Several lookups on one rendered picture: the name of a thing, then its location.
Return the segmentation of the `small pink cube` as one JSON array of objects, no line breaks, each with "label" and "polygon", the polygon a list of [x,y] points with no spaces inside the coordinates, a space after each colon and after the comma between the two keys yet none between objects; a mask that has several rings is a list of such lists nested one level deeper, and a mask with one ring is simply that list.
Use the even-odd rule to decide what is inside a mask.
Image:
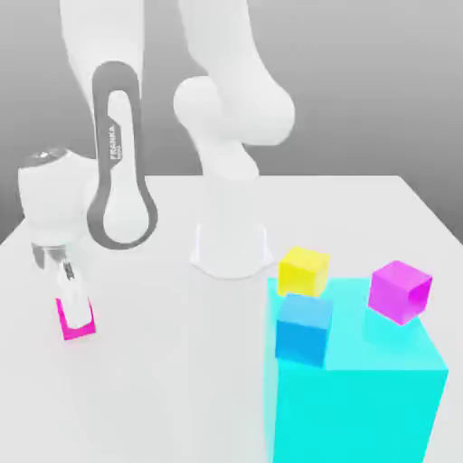
[{"label": "small pink cube", "polygon": [[55,301],[56,301],[56,307],[58,310],[58,315],[59,315],[60,324],[61,324],[61,332],[62,332],[63,339],[65,341],[83,337],[85,335],[91,335],[96,332],[96,325],[95,325],[94,315],[93,315],[93,307],[90,301],[88,301],[88,307],[89,307],[90,316],[91,316],[90,322],[78,328],[71,328],[68,326],[68,323],[67,323],[64,311],[63,311],[61,300],[59,298],[56,298]]}]

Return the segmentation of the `small blue cube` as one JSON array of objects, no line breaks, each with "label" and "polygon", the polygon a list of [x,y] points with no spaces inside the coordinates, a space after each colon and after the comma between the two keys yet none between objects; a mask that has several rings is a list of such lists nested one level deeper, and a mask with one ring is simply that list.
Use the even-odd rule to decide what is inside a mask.
[{"label": "small blue cube", "polygon": [[322,368],[333,312],[331,300],[288,293],[277,315],[275,356]]}]

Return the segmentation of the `small yellow cube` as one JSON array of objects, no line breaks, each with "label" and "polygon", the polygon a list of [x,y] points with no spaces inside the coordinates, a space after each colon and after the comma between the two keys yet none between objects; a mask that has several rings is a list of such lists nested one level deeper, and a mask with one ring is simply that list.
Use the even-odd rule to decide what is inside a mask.
[{"label": "small yellow cube", "polygon": [[294,246],[279,262],[278,294],[319,297],[326,288],[329,255]]}]

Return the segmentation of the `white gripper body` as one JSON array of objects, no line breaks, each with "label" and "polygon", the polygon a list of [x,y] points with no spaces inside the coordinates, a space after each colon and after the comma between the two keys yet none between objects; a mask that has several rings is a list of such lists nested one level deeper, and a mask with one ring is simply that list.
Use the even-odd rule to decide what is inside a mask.
[{"label": "white gripper body", "polygon": [[91,321],[87,292],[79,272],[69,278],[64,269],[58,273],[59,299],[68,326],[85,326]]}]

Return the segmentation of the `large cyan box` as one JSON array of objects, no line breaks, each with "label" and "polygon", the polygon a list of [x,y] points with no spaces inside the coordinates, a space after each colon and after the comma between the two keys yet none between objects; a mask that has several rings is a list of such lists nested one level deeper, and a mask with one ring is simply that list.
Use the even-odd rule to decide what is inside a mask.
[{"label": "large cyan box", "polygon": [[275,356],[277,286],[268,280],[268,462],[422,463],[448,367],[421,321],[399,326],[368,308],[368,279],[330,279],[325,364],[295,364]]}]

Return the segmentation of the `small purple cube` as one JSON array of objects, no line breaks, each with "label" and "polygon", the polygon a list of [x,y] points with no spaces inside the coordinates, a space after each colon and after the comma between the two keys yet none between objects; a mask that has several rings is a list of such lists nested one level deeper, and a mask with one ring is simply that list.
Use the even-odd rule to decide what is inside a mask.
[{"label": "small purple cube", "polygon": [[430,274],[394,260],[373,272],[367,306],[404,326],[425,310],[432,281]]}]

